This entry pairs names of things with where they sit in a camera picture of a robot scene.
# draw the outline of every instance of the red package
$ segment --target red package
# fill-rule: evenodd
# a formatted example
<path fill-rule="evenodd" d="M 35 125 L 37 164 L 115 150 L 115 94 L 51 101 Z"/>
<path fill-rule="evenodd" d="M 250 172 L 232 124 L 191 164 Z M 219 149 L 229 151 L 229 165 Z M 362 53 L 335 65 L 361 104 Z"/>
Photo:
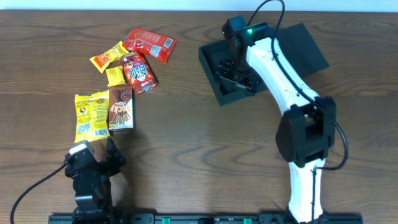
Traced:
<path fill-rule="evenodd" d="M 136 94 L 144 93 L 156 87 L 157 80 L 149 69 L 144 56 L 132 51 L 120 58 L 124 75 Z"/>
<path fill-rule="evenodd" d="M 147 30 L 133 29 L 124 40 L 123 47 L 130 51 L 137 50 L 144 55 L 152 55 L 161 62 L 166 63 L 176 41 L 175 38 L 155 34 Z"/>

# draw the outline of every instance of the yellow package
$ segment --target yellow package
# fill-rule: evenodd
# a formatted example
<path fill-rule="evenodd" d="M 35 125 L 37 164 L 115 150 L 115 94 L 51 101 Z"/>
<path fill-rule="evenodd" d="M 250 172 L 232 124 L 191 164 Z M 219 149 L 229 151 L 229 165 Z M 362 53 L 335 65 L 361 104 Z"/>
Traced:
<path fill-rule="evenodd" d="M 111 62 L 119 60 L 127 53 L 129 53 L 129 51 L 122 46 L 122 42 L 120 41 L 118 44 L 112 47 L 111 50 L 107 50 L 103 54 L 90 58 L 90 61 L 99 70 L 99 72 L 103 73 Z"/>
<path fill-rule="evenodd" d="M 76 139 L 95 141 L 109 136 L 108 118 L 109 93 L 94 93 L 88 96 L 75 96 L 77 115 Z"/>
<path fill-rule="evenodd" d="M 108 87 L 126 84 L 122 66 L 109 68 L 105 70 L 105 72 L 106 76 L 108 77 L 108 82 L 109 82 Z"/>

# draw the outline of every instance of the white wall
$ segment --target white wall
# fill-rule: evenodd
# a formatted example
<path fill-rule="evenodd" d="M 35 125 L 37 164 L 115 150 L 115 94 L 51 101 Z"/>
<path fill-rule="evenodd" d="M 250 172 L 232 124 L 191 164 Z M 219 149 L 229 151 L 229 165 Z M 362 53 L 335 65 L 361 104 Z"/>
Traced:
<path fill-rule="evenodd" d="M 0 9 L 253 11 L 263 0 L 0 0 Z M 288 11 L 398 12 L 398 0 L 285 0 Z M 270 2 L 262 10 L 280 10 Z"/>

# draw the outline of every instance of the wooden table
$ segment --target wooden table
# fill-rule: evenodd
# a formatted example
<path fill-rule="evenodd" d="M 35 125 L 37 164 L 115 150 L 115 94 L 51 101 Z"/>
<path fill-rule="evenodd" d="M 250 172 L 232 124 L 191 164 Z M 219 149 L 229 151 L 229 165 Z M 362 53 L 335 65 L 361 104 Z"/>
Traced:
<path fill-rule="evenodd" d="M 75 94 L 107 89 L 89 58 L 135 27 L 178 42 L 167 65 L 147 58 L 160 85 L 135 97 L 134 134 L 114 139 L 127 157 L 113 178 L 115 204 L 159 213 L 285 209 L 290 178 L 275 144 L 274 99 L 264 92 L 218 106 L 198 60 L 199 46 L 222 39 L 225 20 L 239 14 L 0 11 L 0 222 L 8 223 L 26 188 L 62 164 L 75 137 Z M 262 12 L 256 20 L 274 25 L 278 16 Z M 331 65 L 305 81 L 333 96 L 351 149 L 343 170 L 322 174 L 323 208 L 396 223 L 398 14 L 287 12 L 282 27 L 300 22 Z M 93 143 L 97 158 L 104 146 Z M 341 155 L 339 139 L 327 164 Z M 16 223 L 70 213 L 74 194 L 72 180 L 57 174 L 22 200 Z"/>

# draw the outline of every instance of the black cable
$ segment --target black cable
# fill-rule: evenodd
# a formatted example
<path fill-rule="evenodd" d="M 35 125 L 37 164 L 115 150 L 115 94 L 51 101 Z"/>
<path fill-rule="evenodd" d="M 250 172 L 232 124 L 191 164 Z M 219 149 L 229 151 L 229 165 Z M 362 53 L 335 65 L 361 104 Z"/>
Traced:
<path fill-rule="evenodd" d="M 28 189 L 25 190 L 24 193 L 22 193 L 21 196 L 19 196 L 19 198 L 17 199 L 17 201 L 15 202 L 14 206 L 12 206 L 11 209 L 11 214 L 10 214 L 10 222 L 11 224 L 14 224 L 14 214 L 15 214 L 15 210 L 17 209 L 17 206 L 19 204 L 19 202 L 21 202 L 21 200 L 25 197 L 25 195 L 27 195 L 32 189 L 34 189 L 35 187 L 37 187 L 39 184 L 41 184 L 42 182 L 45 182 L 46 180 L 48 180 L 50 177 L 54 176 L 55 174 L 57 174 L 57 172 L 60 172 L 63 168 L 65 167 L 65 164 L 62 165 L 61 167 L 59 167 L 56 171 L 52 172 L 50 175 L 44 177 L 42 180 L 38 181 L 36 184 L 30 186 Z"/>
<path fill-rule="evenodd" d="M 264 1 L 253 13 L 253 15 L 251 16 L 248 25 L 250 25 L 251 21 L 253 20 L 254 16 L 257 14 L 258 10 L 260 10 L 260 8 L 265 5 L 265 3 L 270 2 L 272 0 L 266 0 Z M 274 57 L 276 63 L 278 64 L 279 68 L 282 70 L 283 74 L 285 75 L 285 77 L 288 79 L 288 81 L 293 85 L 293 87 L 297 90 L 297 92 L 302 95 L 306 100 L 308 100 L 308 102 L 310 102 L 311 105 L 313 105 L 314 107 L 316 107 L 317 110 L 321 111 L 323 114 L 326 114 L 328 116 L 331 116 L 330 114 L 327 113 L 327 111 L 324 109 L 324 107 L 319 104 L 319 102 L 316 102 L 315 100 L 311 99 L 308 95 L 306 95 L 304 93 L 304 91 L 293 81 L 293 79 L 290 77 L 290 75 L 286 72 L 285 68 L 283 67 L 283 65 L 281 64 L 281 62 L 279 61 L 278 55 L 275 52 L 275 37 L 276 37 L 276 33 L 279 29 L 280 26 L 280 22 L 282 21 L 282 18 L 284 16 L 285 13 L 285 3 L 283 2 L 283 0 L 274 0 L 274 1 L 279 1 L 282 4 L 282 12 L 280 14 L 278 23 L 276 25 L 275 31 L 274 31 L 274 35 L 272 36 L 272 40 L 271 40 L 271 50 L 272 50 L 272 56 Z M 347 142 L 347 138 L 342 130 L 342 128 L 340 127 L 340 125 L 337 123 L 336 119 L 331 117 L 331 120 L 333 122 L 333 125 L 335 126 L 335 128 L 337 129 L 337 131 L 339 132 L 340 136 L 341 136 L 341 140 L 343 141 L 343 145 L 344 145 L 344 158 L 343 160 L 340 162 L 340 164 L 338 166 L 335 167 L 315 167 L 314 170 L 312 170 L 313 173 L 313 185 L 312 185 L 312 220 L 311 222 L 313 223 L 314 221 L 314 207 L 315 207 L 315 187 L 316 187 L 316 176 L 317 176 L 317 170 L 339 170 L 341 169 L 345 164 L 346 164 L 346 160 L 348 159 L 348 142 Z"/>

